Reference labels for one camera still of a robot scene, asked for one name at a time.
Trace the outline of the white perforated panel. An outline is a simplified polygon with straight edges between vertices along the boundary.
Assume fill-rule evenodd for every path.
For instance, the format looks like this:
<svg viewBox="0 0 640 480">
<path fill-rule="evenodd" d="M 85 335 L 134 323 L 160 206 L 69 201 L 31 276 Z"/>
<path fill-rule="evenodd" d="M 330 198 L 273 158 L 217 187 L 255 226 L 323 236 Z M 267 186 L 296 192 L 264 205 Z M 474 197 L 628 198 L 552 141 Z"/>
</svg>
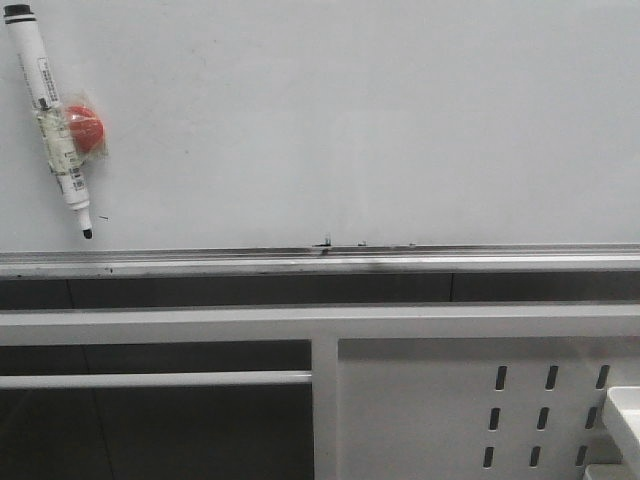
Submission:
<svg viewBox="0 0 640 480">
<path fill-rule="evenodd" d="M 639 382 L 639 341 L 343 340 L 343 479 L 579 479 L 621 455 L 606 391 Z"/>
</svg>

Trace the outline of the white plastic bin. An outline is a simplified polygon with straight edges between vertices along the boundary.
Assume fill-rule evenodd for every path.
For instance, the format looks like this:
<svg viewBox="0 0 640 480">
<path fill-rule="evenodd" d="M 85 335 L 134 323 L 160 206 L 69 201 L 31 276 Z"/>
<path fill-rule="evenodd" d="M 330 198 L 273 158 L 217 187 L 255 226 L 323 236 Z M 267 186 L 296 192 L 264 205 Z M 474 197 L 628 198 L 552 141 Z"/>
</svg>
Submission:
<svg viewBox="0 0 640 480">
<path fill-rule="evenodd" d="M 602 421 L 619 450 L 618 464 L 590 464 L 583 479 L 639 478 L 639 387 L 621 386 L 607 390 Z"/>
</svg>

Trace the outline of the white metal frame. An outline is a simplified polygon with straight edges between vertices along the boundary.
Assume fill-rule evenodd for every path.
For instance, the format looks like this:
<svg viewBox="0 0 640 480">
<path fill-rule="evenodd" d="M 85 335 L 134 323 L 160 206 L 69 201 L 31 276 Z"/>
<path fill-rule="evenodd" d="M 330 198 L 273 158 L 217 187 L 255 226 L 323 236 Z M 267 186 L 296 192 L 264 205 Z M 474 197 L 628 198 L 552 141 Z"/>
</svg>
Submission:
<svg viewBox="0 0 640 480">
<path fill-rule="evenodd" d="M 627 337 L 638 333 L 636 303 L 41 310 L 1 315 L 4 347 L 310 341 L 318 479 L 338 476 L 336 376 L 341 339 Z"/>
</svg>

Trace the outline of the red round magnet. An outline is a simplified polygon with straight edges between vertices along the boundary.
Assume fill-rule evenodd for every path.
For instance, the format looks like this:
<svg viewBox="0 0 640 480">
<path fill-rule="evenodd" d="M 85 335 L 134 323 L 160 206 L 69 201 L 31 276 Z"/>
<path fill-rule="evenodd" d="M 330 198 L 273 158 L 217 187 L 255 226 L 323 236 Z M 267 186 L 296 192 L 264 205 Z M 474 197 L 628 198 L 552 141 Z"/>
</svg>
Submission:
<svg viewBox="0 0 640 480">
<path fill-rule="evenodd" d="M 104 125 L 91 108 L 79 104 L 68 105 L 65 107 L 65 114 L 72 138 L 80 153 L 94 152 L 103 145 Z"/>
</svg>

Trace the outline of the aluminium whiteboard tray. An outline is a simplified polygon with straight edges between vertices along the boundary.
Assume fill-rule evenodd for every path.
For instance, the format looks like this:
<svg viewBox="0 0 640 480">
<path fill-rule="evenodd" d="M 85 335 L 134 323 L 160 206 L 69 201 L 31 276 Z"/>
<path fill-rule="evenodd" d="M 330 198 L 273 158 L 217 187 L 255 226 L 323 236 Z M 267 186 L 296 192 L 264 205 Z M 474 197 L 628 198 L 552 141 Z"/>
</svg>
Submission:
<svg viewBox="0 0 640 480">
<path fill-rule="evenodd" d="M 636 244 L 394 246 L 9 252 L 4 280 L 634 271 Z"/>
</svg>

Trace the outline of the white whiteboard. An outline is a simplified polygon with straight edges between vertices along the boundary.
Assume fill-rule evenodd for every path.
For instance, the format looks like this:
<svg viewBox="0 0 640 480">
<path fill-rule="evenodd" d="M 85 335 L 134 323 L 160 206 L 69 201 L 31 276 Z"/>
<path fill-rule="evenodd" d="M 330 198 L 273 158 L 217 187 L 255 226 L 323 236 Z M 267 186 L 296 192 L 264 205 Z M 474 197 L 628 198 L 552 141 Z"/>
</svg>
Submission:
<svg viewBox="0 0 640 480">
<path fill-rule="evenodd" d="M 85 239 L 1 40 L 5 252 L 639 239 L 635 1 L 36 1 Z"/>
</svg>

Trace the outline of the white whiteboard marker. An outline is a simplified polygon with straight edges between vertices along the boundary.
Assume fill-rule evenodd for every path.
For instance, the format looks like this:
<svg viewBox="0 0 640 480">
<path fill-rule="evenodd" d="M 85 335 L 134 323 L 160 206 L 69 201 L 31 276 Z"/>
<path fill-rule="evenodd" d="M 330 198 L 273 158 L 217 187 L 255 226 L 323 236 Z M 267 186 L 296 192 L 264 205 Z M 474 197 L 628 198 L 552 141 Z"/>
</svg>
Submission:
<svg viewBox="0 0 640 480">
<path fill-rule="evenodd" d="M 72 210 L 86 239 L 93 237 L 90 195 L 50 67 L 37 18 L 28 4 L 4 7 L 4 22 L 16 48 L 34 117 L 43 139 L 46 158 L 64 201 Z"/>
</svg>

